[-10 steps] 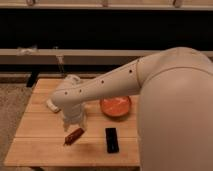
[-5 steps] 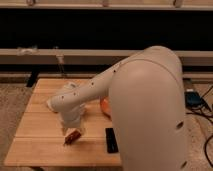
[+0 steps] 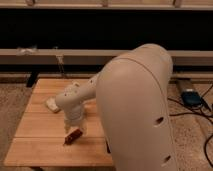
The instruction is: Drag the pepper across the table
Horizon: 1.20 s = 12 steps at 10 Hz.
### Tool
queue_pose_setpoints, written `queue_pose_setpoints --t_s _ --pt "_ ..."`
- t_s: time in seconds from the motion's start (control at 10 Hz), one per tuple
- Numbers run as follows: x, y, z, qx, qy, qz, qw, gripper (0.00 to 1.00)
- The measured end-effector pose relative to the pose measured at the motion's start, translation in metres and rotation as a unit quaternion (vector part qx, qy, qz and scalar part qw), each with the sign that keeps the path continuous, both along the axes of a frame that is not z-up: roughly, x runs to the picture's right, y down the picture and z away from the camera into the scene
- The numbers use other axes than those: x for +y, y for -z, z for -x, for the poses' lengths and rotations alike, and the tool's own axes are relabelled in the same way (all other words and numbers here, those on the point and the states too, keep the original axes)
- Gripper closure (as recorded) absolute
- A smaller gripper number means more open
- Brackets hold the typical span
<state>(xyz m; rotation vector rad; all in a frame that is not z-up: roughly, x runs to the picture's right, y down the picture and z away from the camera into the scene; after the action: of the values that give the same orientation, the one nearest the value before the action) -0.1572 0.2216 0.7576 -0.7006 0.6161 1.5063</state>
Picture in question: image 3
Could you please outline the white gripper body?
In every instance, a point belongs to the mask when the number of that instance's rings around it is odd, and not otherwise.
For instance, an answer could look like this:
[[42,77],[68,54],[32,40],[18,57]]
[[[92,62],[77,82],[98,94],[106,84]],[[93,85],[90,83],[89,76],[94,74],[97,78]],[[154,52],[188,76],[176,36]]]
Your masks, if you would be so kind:
[[64,120],[64,130],[66,134],[73,132],[76,129],[79,129],[83,134],[85,134],[87,131],[86,120],[85,119]]

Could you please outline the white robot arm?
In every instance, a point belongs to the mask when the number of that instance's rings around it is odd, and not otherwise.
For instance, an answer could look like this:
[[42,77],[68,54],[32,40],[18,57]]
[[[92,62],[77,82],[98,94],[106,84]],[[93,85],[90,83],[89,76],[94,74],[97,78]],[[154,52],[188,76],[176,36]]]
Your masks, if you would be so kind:
[[168,51],[156,44],[112,59],[85,84],[56,96],[65,127],[76,125],[83,102],[95,99],[116,171],[178,171],[167,102],[172,69]]

